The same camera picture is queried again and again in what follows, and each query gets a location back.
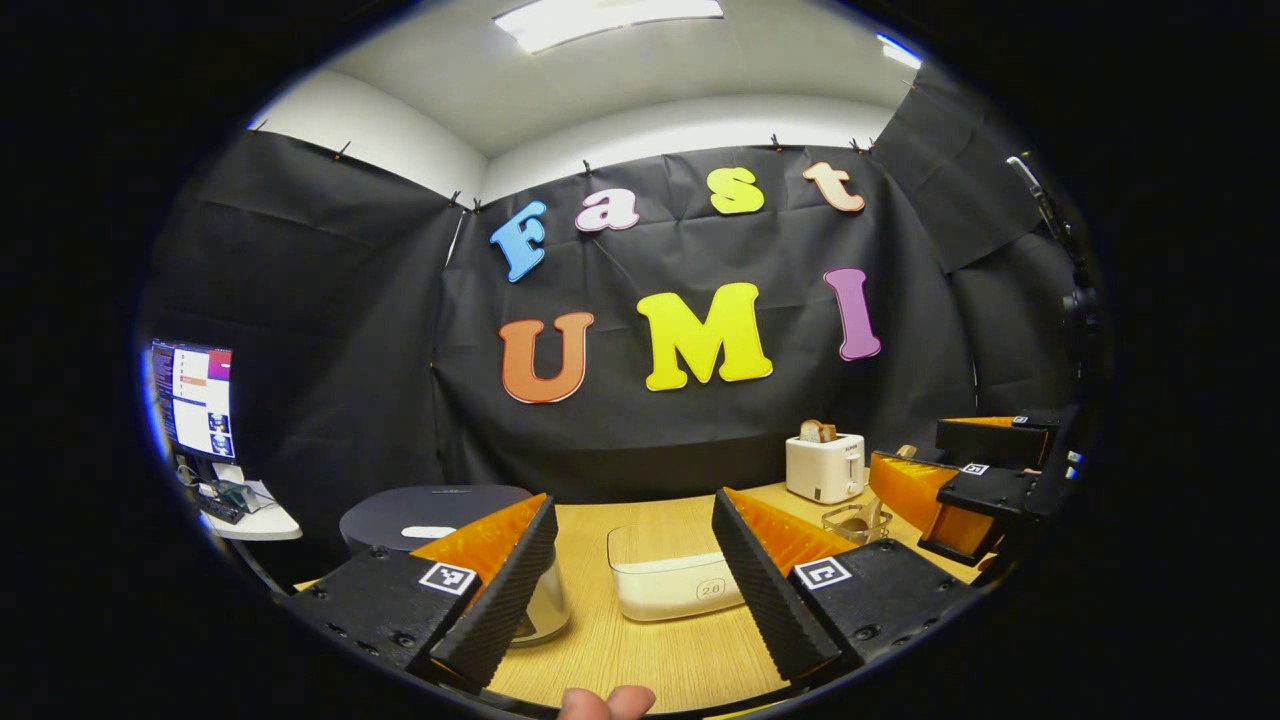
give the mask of white wall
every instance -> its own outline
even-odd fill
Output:
[[[445,197],[461,190],[465,202],[481,197],[488,159],[435,120],[349,76],[317,70],[250,123],[340,150],[408,178]]]
[[[563,129],[489,161],[480,187],[489,202],[591,168],[666,152],[768,145],[867,146],[893,110],[879,105],[803,95],[732,95],[681,100],[620,113]]]

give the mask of computer monitor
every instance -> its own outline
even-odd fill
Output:
[[[151,341],[151,383],[159,423],[174,455],[187,455],[205,482],[211,462],[234,465],[232,351],[225,347]]]

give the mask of ceiling light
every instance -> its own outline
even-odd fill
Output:
[[[529,53],[657,20],[723,18],[714,0],[536,0],[493,19]]]
[[[906,47],[899,45],[896,40],[887,35],[877,35],[876,37],[884,44],[883,50],[886,58],[892,58],[913,70],[920,69],[920,59],[913,55]]]

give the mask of keyboard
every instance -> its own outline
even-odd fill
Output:
[[[200,495],[198,492],[196,493],[196,502],[200,505],[201,510],[209,512],[210,515],[218,518],[219,520],[227,523],[228,525],[234,525],[236,523],[239,523],[241,518],[244,516],[244,511],[241,510],[239,507],[232,507],[225,502],[221,502],[206,495]]]

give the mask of monitor screen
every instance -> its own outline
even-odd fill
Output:
[[[234,461],[232,351],[155,340],[151,372],[169,441],[209,457]]]

